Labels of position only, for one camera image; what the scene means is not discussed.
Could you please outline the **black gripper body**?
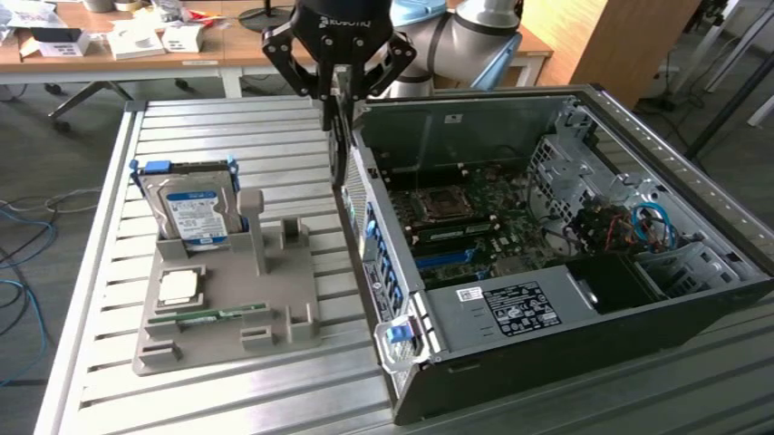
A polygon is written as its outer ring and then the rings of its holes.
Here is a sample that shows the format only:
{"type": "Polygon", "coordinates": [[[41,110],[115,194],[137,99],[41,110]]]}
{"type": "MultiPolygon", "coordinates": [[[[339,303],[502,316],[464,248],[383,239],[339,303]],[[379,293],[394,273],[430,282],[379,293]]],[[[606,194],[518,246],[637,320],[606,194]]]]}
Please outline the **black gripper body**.
{"type": "Polygon", "coordinates": [[[318,63],[366,63],[390,40],[390,1],[298,1],[294,37],[318,63]]]}

